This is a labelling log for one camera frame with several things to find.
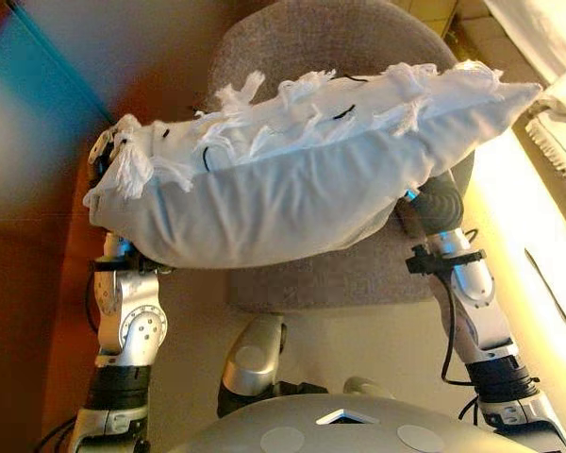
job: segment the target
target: black cable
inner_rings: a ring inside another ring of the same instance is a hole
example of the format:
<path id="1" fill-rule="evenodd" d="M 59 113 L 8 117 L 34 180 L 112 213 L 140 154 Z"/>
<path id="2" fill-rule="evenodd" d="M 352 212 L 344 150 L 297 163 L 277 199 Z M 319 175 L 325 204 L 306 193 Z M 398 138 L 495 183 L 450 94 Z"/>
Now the black cable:
<path id="1" fill-rule="evenodd" d="M 346 78 L 349 78 L 350 80 L 354 80 L 355 82 L 368 82 L 369 81 L 366 78 L 356 78 L 356 77 L 352 77 L 351 75 L 348 75 L 348 74 L 344 74 L 343 76 L 346 77 Z"/>
<path id="2" fill-rule="evenodd" d="M 55 448 L 53 449 L 54 453 L 58 453 L 60 451 L 60 446 L 63 442 L 65 442 L 67 435 L 74 430 L 74 427 L 75 421 L 73 421 L 66 429 L 63 430 L 63 432 L 60 433 L 60 436 L 58 436 L 58 440 L 55 443 Z"/>
<path id="3" fill-rule="evenodd" d="M 92 319 L 92 312 L 91 312 L 91 289 L 93 282 L 94 282 L 94 271 L 91 269 L 91 272 L 88 275 L 88 281 L 86 282 L 86 292 L 84 294 L 84 311 L 86 312 L 86 319 L 88 320 L 88 325 L 91 327 L 94 333 L 98 333 L 98 327 L 96 326 L 94 320 Z"/>
<path id="4" fill-rule="evenodd" d="M 353 104 L 352 106 L 350 106 L 349 109 L 346 109 L 342 113 L 340 113 L 339 115 L 334 116 L 333 119 L 334 120 L 340 120 L 341 118 L 346 116 L 348 113 L 350 113 L 352 110 L 354 110 L 356 106 L 357 106 L 356 104 Z"/>
<path id="5" fill-rule="evenodd" d="M 206 146 L 206 149 L 204 149 L 204 165 L 206 166 L 206 171 L 209 173 L 209 167 L 208 167 L 208 158 L 206 157 L 206 154 L 208 153 L 208 148 L 209 146 Z"/>
<path id="6" fill-rule="evenodd" d="M 34 453 L 40 453 L 40 451 L 42 450 L 42 448 L 48 444 L 48 442 L 50 442 L 50 440 L 55 437 L 57 435 L 57 433 L 59 431 L 61 431 L 63 428 L 67 428 L 68 426 L 70 426 L 72 423 L 75 423 L 75 419 L 77 417 L 73 416 L 72 418 L 70 418 L 69 420 L 61 423 L 59 426 L 57 426 L 56 428 L 54 428 L 53 430 L 51 430 L 48 434 L 46 434 L 44 437 L 42 437 L 42 439 L 38 442 L 38 444 L 36 446 L 34 446 Z"/>
<path id="7" fill-rule="evenodd" d="M 472 229 L 466 231 L 463 234 L 465 234 L 466 237 L 471 235 L 471 237 L 468 238 L 468 242 L 472 243 L 474 241 L 474 239 L 478 236 L 479 232 L 480 232 L 480 230 L 478 228 L 472 228 Z"/>
<path id="8" fill-rule="evenodd" d="M 474 426 L 478 426 L 478 402 L 474 403 Z"/>
<path id="9" fill-rule="evenodd" d="M 466 413 L 468 413 L 468 411 L 470 410 L 470 408 L 474 405 L 477 405 L 478 401 L 478 396 L 476 396 L 474 399 L 471 399 L 470 402 L 468 404 L 465 405 L 465 408 L 463 408 L 461 410 L 461 412 L 459 413 L 459 420 L 463 420 L 463 417 L 465 416 Z"/>
<path id="10" fill-rule="evenodd" d="M 441 378 L 447 384 L 459 385 L 462 387 L 472 387 L 474 386 L 472 382 L 463 382 L 459 380 L 452 380 L 446 378 L 446 374 L 449 371 L 449 365 L 451 364 L 451 358 L 453 357 L 453 346 L 455 344 L 455 328 L 457 323 L 456 321 L 457 314 L 455 310 L 455 298 L 453 297 L 453 293 L 451 293 L 451 289 L 449 288 L 446 279 L 438 274 L 436 274 L 436 277 L 442 283 L 442 286 L 444 286 L 444 289 L 446 290 L 446 295 L 448 296 L 448 300 L 449 300 L 449 310 L 450 310 L 450 318 L 451 318 L 449 332 L 448 332 L 449 341 L 446 346 L 446 355 L 444 356 L 444 363 L 442 364 Z"/>

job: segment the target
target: floor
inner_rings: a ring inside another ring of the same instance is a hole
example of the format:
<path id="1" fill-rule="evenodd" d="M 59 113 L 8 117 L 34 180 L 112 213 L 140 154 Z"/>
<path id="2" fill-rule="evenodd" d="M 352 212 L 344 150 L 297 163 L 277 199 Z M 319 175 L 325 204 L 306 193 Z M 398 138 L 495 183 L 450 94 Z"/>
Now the floor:
<path id="1" fill-rule="evenodd" d="M 184 272 L 161 280 L 170 332 L 159 351 L 151 393 L 150 440 L 168 451 L 216 420 L 228 348 L 251 314 L 222 298 L 224 276 Z M 204 294 L 186 289 L 205 288 Z M 278 378 L 340 393 L 351 376 L 370 378 L 397 399 L 456 415 L 472 394 L 439 379 L 446 337 L 434 299 L 415 304 L 289 313 Z M 458 361 L 451 375 L 465 378 Z"/>

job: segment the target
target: black joint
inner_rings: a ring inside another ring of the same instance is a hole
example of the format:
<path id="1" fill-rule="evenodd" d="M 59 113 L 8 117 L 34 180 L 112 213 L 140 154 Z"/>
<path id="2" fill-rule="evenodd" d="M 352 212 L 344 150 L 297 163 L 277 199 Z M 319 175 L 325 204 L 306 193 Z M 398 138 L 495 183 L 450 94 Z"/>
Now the black joint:
<path id="1" fill-rule="evenodd" d="M 257 403 L 264 399 L 269 399 L 275 396 L 273 392 L 273 386 L 269 386 L 261 394 L 246 396 L 243 394 L 235 394 L 228 390 L 225 385 L 221 382 L 220 390 L 218 392 L 218 418 L 223 418 L 229 415 L 231 412 L 241 409 L 250 404 Z"/>
<path id="2" fill-rule="evenodd" d="M 463 200 L 447 174 L 430 178 L 410 205 L 419 215 L 427 236 L 461 227 Z"/>
<path id="3" fill-rule="evenodd" d="M 533 396 L 539 392 L 535 380 L 518 356 L 466 365 L 475 391 L 486 403 L 502 403 Z"/>
<path id="4" fill-rule="evenodd" d="M 327 394 L 325 387 L 319 385 L 308 384 L 302 382 L 300 385 L 290 384 L 289 382 L 277 382 L 275 385 L 269 386 L 261 394 L 253 396 L 245 396 L 242 394 L 234 394 L 228 390 L 221 382 L 220 391 L 218 392 L 218 417 L 223 418 L 238 409 L 250 404 L 271 399 L 279 396 L 289 396 L 291 394 Z"/>
<path id="5" fill-rule="evenodd" d="M 95 260 L 93 265 L 95 272 L 113 272 L 127 271 L 130 269 L 130 263 L 125 258 L 117 260 Z"/>
<path id="6" fill-rule="evenodd" d="M 94 368 L 84 407 L 97 411 L 118 411 L 145 406 L 150 378 L 150 366 Z"/>

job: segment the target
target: chair backrest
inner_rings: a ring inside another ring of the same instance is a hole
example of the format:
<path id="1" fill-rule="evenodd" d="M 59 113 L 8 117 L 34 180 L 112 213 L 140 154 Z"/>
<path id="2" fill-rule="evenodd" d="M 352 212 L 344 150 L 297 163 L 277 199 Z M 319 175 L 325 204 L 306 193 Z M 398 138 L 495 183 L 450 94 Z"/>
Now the chair backrest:
<path id="1" fill-rule="evenodd" d="M 389 65 L 456 59 L 442 39 L 385 0 L 283 0 L 235 24 L 220 43 L 208 83 L 213 94 L 228 83 L 240 88 L 256 69 L 266 75 L 255 101 L 276 95 L 282 80 L 309 71 L 336 69 L 338 75 L 376 75 Z"/>
<path id="2" fill-rule="evenodd" d="M 283 80 L 336 69 L 338 75 L 377 75 L 391 64 L 457 61 L 426 25 L 384 0 L 282 0 L 246 17 L 223 37 L 212 62 L 208 111 L 216 91 L 240 89 L 248 74 L 266 80 L 254 102 L 277 94 Z M 453 169 L 464 193 L 474 153 Z M 411 240 L 395 219 L 347 250 L 230 274 L 230 303 L 250 311 L 407 303 L 431 296 L 427 279 L 411 276 L 404 259 Z"/>

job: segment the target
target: black thread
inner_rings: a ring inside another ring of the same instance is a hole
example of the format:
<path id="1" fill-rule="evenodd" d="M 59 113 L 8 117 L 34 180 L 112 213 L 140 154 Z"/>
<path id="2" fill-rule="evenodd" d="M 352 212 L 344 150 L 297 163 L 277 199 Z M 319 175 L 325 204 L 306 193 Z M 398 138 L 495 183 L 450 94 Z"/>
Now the black thread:
<path id="1" fill-rule="evenodd" d="M 341 118 L 346 116 L 348 113 L 350 113 L 352 110 L 354 110 L 356 106 L 357 106 L 356 104 L 353 104 L 352 106 L 350 106 L 350 109 L 345 110 L 342 113 L 340 113 L 339 115 L 334 116 L 333 119 L 334 120 L 340 120 Z"/>
<path id="2" fill-rule="evenodd" d="M 343 76 L 346 77 L 346 78 L 349 78 L 350 80 L 354 80 L 355 82 L 368 82 L 369 81 L 366 78 L 356 78 L 356 77 L 352 77 L 351 75 L 348 75 L 348 74 L 344 74 Z"/>
<path id="3" fill-rule="evenodd" d="M 204 165 L 206 166 L 206 170 L 209 173 L 208 160 L 206 159 L 206 154 L 208 153 L 208 148 L 209 148 L 209 146 L 206 146 L 206 149 L 204 149 Z"/>

